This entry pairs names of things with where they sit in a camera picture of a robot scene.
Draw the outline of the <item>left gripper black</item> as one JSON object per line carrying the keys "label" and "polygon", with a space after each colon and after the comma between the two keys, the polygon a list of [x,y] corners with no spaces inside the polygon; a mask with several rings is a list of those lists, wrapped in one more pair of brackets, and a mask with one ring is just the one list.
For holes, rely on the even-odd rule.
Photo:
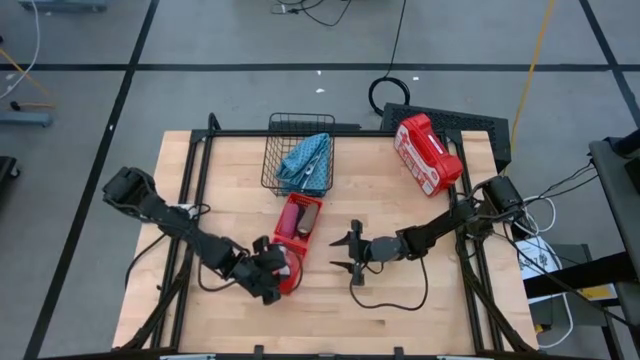
{"label": "left gripper black", "polygon": [[283,256],[252,256],[242,258],[232,270],[232,278],[263,305],[281,299],[279,271],[287,266]]}

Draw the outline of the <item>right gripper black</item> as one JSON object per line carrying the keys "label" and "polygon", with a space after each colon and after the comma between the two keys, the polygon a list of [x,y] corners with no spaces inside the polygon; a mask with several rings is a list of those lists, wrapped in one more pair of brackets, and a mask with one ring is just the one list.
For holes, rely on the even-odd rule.
{"label": "right gripper black", "polygon": [[351,284],[354,286],[363,286],[365,284],[363,268],[367,262],[368,247],[371,244],[369,240],[362,239],[362,230],[362,222],[354,219],[351,221],[351,231],[348,231],[343,238],[330,243],[331,247],[350,246],[350,257],[354,260],[354,264],[340,261],[331,261],[331,264],[346,269],[348,273],[352,273]]}

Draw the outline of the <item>red plastic slotted basket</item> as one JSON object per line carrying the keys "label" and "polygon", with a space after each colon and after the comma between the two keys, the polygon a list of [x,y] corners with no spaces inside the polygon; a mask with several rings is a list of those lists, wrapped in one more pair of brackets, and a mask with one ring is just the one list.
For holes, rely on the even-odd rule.
{"label": "red plastic slotted basket", "polygon": [[[317,214],[316,220],[315,220],[315,224],[316,221],[318,219],[318,215],[320,213],[320,210],[322,208],[322,201],[317,199],[317,198],[313,198],[313,197],[308,197],[299,193],[290,193],[288,195],[288,197],[286,198],[285,204],[283,206],[283,209],[285,207],[285,205],[287,203],[295,203],[295,204],[300,204],[300,205],[308,205],[310,203],[317,203],[320,207],[319,212]],[[282,212],[283,209],[281,211],[279,220],[277,222],[277,225],[274,229],[273,232],[273,242],[274,243],[283,243],[286,244],[287,246],[293,248],[296,252],[298,252],[300,255],[302,255],[303,257],[306,255],[306,253],[308,252],[309,248],[310,248],[310,243],[311,243],[311,238],[312,238],[312,234],[314,232],[314,228],[315,228],[315,224],[313,226],[312,231],[309,233],[308,236],[304,236],[304,237],[300,237],[297,233],[295,233],[295,235],[292,238],[286,238],[284,236],[281,235],[280,232],[280,226],[281,226],[281,219],[282,219]]]}
{"label": "red plastic slotted basket", "polygon": [[296,252],[293,248],[286,244],[279,243],[278,247],[282,252],[285,265],[291,266],[291,275],[282,277],[277,271],[279,277],[279,291],[282,295],[291,295],[299,286],[303,277],[303,256]]}

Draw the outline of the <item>brown bandage roll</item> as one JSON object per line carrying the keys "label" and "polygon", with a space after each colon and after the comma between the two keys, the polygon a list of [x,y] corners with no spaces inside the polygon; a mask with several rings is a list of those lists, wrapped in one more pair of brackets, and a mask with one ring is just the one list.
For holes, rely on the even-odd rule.
{"label": "brown bandage roll", "polygon": [[299,233],[297,233],[300,237],[308,236],[312,231],[317,214],[320,209],[317,203],[310,203],[303,206],[305,207],[305,213],[299,223]]}

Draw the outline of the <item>pink bandage roll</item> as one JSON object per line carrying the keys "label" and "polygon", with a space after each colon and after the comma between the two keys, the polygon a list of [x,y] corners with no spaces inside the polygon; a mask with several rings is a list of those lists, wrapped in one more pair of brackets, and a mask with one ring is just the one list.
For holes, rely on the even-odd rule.
{"label": "pink bandage roll", "polygon": [[286,238],[292,238],[296,233],[296,226],[299,215],[299,205],[287,203],[282,212],[280,232]]}

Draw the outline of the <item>blue dotted cloth pouch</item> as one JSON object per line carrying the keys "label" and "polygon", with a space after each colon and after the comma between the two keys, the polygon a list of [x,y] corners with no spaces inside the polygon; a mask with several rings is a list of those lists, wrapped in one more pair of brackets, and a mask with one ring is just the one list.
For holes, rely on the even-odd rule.
{"label": "blue dotted cloth pouch", "polygon": [[319,133],[304,139],[281,161],[276,179],[286,192],[322,197],[328,191],[331,138]]}

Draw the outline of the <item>black wire basket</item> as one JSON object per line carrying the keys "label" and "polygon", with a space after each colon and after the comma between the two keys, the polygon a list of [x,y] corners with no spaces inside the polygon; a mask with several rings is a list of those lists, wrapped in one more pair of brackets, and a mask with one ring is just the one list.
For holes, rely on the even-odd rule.
{"label": "black wire basket", "polygon": [[319,133],[331,138],[328,191],[333,187],[335,118],[329,114],[273,113],[269,118],[261,185],[276,196],[288,196],[276,179],[276,172],[284,157],[304,139]]}

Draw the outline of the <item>red first aid kit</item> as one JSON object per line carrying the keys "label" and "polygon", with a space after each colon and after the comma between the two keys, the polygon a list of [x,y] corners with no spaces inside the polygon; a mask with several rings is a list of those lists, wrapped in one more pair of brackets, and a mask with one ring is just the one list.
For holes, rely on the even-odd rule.
{"label": "red first aid kit", "polygon": [[424,113],[404,119],[398,126],[394,148],[422,191],[433,197],[453,185],[463,172],[461,160],[450,154]]}

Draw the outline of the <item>white printed cardboard box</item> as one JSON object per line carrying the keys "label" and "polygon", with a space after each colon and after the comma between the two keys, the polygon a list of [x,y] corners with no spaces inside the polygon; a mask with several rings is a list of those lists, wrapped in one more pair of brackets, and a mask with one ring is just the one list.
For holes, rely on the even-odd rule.
{"label": "white printed cardboard box", "polygon": [[562,269],[560,258],[541,237],[517,241],[516,246],[519,250],[518,263],[523,280]]}

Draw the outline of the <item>black shelf beam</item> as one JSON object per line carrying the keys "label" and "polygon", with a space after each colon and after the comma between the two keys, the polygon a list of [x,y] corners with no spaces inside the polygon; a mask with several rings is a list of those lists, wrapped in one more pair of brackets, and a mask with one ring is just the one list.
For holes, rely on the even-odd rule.
{"label": "black shelf beam", "polygon": [[524,281],[528,298],[640,280],[640,257],[621,252]]}

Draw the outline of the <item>yellow tag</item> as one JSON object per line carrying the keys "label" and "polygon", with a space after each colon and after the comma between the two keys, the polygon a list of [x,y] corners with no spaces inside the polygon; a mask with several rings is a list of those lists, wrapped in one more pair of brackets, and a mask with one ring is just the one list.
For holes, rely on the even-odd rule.
{"label": "yellow tag", "polygon": [[584,288],[580,290],[580,293],[591,301],[603,301],[617,298],[617,292],[613,284]]}

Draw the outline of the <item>black side table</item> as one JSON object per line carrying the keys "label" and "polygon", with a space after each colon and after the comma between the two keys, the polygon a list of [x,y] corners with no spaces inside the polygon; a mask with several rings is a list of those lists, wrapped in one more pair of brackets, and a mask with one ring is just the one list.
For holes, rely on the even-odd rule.
{"label": "black side table", "polygon": [[640,129],[588,145],[625,250],[640,276]]}

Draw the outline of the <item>grey metal floor base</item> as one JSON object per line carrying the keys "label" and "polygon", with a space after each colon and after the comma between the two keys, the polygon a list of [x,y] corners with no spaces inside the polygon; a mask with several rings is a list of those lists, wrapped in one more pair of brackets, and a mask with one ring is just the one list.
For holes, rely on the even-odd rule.
{"label": "grey metal floor base", "polygon": [[52,123],[52,117],[48,113],[0,111],[0,125],[48,127]]}

